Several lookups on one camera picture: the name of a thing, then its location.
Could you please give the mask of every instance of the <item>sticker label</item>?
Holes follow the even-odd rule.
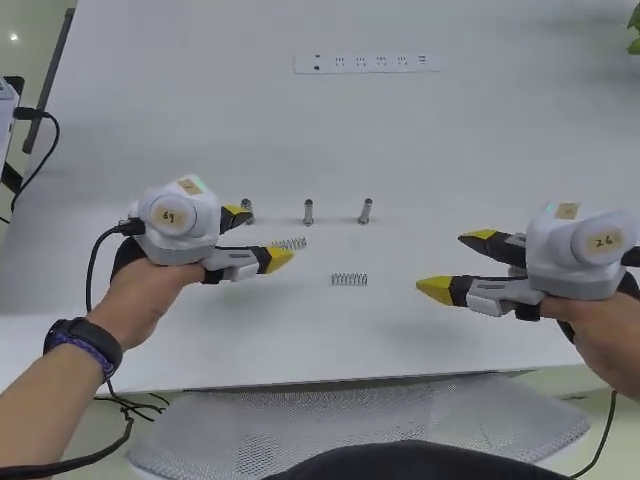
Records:
[[[619,228],[612,228],[587,238],[587,252],[591,255],[608,253],[624,246],[624,235]]]
[[[579,203],[561,203],[556,210],[556,218],[560,220],[575,220],[578,216]]]
[[[153,211],[153,221],[173,228],[184,228],[186,214],[170,208],[158,207]]]
[[[200,190],[198,186],[188,178],[185,178],[183,180],[178,180],[178,185],[180,185],[182,189],[185,192],[187,192],[189,195],[199,195],[202,193],[202,190]]]

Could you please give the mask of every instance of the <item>wrist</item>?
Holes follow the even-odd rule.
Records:
[[[131,342],[128,340],[129,335],[126,328],[122,326],[121,318],[118,313],[114,309],[109,308],[108,305],[98,304],[85,318],[115,338],[123,352],[131,348]]]

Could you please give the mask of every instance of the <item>metal spring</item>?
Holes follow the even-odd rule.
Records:
[[[369,282],[367,273],[332,273],[331,285],[365,287]]]
[[[307,246],[307,237],[290,238],[288,240],[276,240],[272,247],[284,248],[285,250],[301,250]]]

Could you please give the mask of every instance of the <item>handwritten number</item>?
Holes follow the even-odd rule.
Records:
[[[164,218],[165,220],[169,220],[169,223],[174,223],[176,221],[176,217],[173,213],[169,213],[165,210],[165,212],[162,214],[162,218]]]

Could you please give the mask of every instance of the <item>power strip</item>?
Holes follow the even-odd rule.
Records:
[[[317,53],[295,55],[299,74],[437,72],[439,62],[427,53]]]

